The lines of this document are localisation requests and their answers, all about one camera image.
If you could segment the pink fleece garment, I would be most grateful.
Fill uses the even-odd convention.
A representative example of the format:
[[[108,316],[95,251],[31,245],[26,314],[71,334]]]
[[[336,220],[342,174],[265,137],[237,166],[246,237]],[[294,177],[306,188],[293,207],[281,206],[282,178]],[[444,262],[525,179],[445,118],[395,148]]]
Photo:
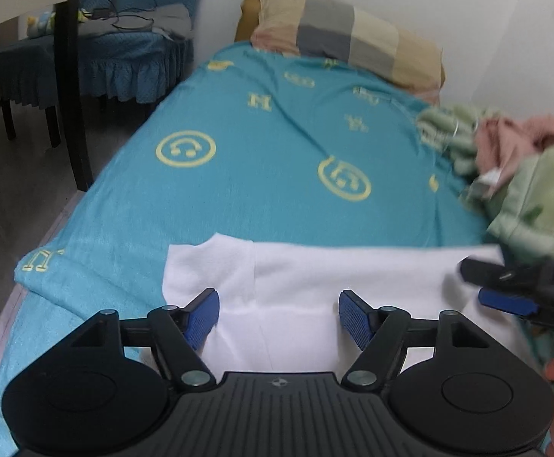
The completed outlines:
[[[495,193],[508,184],[522,160],[554,145],[554,117],[518,122],[505,116],[484,119],[475,133],[476,167]]]

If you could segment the white t-shirt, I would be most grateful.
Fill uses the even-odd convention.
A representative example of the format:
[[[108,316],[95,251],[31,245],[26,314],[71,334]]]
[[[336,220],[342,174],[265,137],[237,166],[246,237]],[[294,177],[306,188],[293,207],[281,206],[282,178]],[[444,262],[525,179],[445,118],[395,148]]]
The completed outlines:
[[[214,234],[196,246],[169,247],[162,295],[183,307],[207,288],[218,292],[219,319],[201,349],[215,377],[225,371],[343,376],[358,355],[338,320],[344,290],[372,307],[400,307],[419,319],[457,310],[532,364],[515,318],[480,305],[476,288],[458,277],[458,263],[468,256],[502,259],[497,246],[322,248]]]

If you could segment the white desk with dark legs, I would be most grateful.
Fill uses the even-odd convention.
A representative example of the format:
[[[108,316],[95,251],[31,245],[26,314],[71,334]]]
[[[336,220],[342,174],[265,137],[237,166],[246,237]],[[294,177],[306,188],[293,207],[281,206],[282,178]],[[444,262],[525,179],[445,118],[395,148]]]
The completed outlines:
[[[78,27],[82,13],[79,0],[0,0],[0,25],[15,18],[25,20],[27,43],[53,43],[56,90],[44,91],[39,83],[32,92],[47,109],[51,144],[62,136],[67,146],[77,189],[93,183],[84,128],[80,123]]]

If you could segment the teal patterned bed sheet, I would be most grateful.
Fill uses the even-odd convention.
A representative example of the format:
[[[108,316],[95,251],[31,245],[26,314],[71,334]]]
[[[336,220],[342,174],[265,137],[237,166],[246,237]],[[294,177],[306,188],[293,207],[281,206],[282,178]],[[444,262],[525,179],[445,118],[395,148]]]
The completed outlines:
[[[322,248],[492,246],[419,99],[322,59],[237,43],[158,105],[67,224],[17,264],[25,297],[0,360],[22,369],[99,310],[168,304],[172,244],[214,234]],[[0,410],[0,456],[16,450]]]

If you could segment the green plush toy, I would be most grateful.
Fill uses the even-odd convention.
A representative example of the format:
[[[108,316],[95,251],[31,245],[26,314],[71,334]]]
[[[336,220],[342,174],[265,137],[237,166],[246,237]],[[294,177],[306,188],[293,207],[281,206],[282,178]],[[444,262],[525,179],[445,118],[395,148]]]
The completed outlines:
[[[55,11],[45,11],[39,16],[29,16],[26,20],[26,37],[40,38],[54,33]]]

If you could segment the blue covered chair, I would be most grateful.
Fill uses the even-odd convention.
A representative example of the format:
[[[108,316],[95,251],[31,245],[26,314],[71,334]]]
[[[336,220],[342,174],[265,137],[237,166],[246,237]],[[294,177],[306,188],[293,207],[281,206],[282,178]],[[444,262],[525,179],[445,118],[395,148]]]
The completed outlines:
[[[160,101],[193,62],[193,19],[199,0],[79,0],[80,92],[139,104]],[[45,110],[32,87],[56,90],[53,43],[27,37],[0,48],[0,107],[15,139],[11,105]]]

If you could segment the green fleece blanket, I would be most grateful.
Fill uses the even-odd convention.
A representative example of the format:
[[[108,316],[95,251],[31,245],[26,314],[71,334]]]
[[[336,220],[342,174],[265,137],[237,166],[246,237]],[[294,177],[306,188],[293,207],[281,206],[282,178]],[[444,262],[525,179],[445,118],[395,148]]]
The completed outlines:
[[[554,145],[522,160],[509,183],[495,193],[476,167],[476,130],[482,120],[500,116],[508,117],[473,105],[433,106],[417,116],[416,127],[422,141],[467,179],[464,199],[486,210],[490,236],[521,261],[554,258]]]

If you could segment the plaid pillow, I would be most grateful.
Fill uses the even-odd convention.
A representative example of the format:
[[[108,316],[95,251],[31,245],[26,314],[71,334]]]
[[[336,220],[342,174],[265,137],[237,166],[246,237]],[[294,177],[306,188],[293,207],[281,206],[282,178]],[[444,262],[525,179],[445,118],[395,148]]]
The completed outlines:
[[[243,0],[235,40],[343,62],[431,104],[445,82],[436,43],[339,0]]]

